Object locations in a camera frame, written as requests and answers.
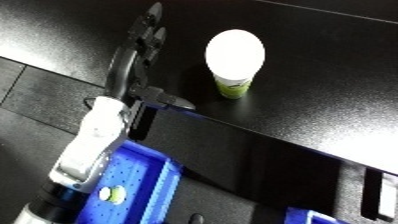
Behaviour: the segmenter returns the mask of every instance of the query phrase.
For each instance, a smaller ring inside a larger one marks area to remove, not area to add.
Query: black panel
[[[0,223],[31,201],[72,135],[0,108]]]
[[[187,224],[199,213],[205,224],[282,224],[284,211],[264,208],[256,203],[182,178],[166,217],[167,224]]]
[[[142,144],[246,199],[334,212],[340,162],[302,147],[171,112],[158,112]]]
[[[102,88],[28,67],[3,107],[51,126],[76,133],[88,112],[85,97],[96,97]]]
[[[0,104],[10,91],[24,65],[0,58]]]

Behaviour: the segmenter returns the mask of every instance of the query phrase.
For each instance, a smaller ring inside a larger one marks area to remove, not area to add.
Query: black table
[[[209,119],[398,174],[397,4],[366,4],[350,15],[260,1],[165,1],[168,40],[151,83]],[[103,85],[115,47],[150,5],[3,0],[0,56]],[[219,96],[203,57],[208,41],[232,28],[256,34],[267,50],[240,100]]]

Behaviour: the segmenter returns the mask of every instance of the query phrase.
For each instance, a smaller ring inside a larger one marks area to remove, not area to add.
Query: blue plastic bin
[[[348,224],[330,216],[306,209],[288,208],[285,224]]]
[[[181,171],[182,166],[168,156],[126,141],[113,154],[78,223],[163,223]],[[101,189],[115,186],[126,190],[127,196],[121,204],[100,200]]]

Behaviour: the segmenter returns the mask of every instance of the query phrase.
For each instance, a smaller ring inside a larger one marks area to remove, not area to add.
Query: blue tray
[[[288,208],[285,224],[349,224],[327,215],[306,209]]]
[[[163,223],[182,166],[168,156],[126,141],[113,154],[104,176],[79,216],[80,224]],[[120,204],[99,198],[101,189],[122,186]]]

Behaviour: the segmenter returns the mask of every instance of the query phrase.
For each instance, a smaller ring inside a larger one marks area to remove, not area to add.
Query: black surface
[[[301,7],[309,7],[391,22],[398,21],[398,7],[395,0],[269,0],[269,2],[292,4]]]
[[[0,58],[0,104],[8,94],[24,65]]]
[[[337,3],[330,2],[317,4],[333,11]],[[102,85],[116,46],[152,3],[4,0],[0,52]],[[385,153],[366,149],[366,158],[351,151],[362,148],[362,139],[379,141],[374,130],[393,135],[396,23],[256,1],[163,4],[168,39],[152,84],[194,102],[198,113],[211,119],[398,173],[390,156],[394,147]],[[376,3],[355,4],[341,4],[342,11],[373,16],[368,13]],[[374,17],[392,15],[397,4],[380,2]],[[237,101],[218,95],[203,58],[208,41],[231,28],[254,33],[267,49],[265,66],[248,95]]]
[[[62,130],[77,133],[88,112],[85,97],[101,95],[102,88],[27,67],[3,107]]]
[[[169,38],[154,85],[211,119],[398,173],[393,147],[359,150],[362,140],[380,141],[374,130],[393,141],[386,136],[398,117],[396,24],[260,2],[190,6],[168,6],[179,13],[164,17]],[[208,41],[230,28],[253,32],[267,48],[249,93],[236,101],[219,96],[203,58]]]
[[[72,135],[0,108],[0,223],[33,200]]]
[[[361,203],[361,215],[371,220],[379,217],[379,205],[383,173],[368,169],[365,172],[363,194]]]

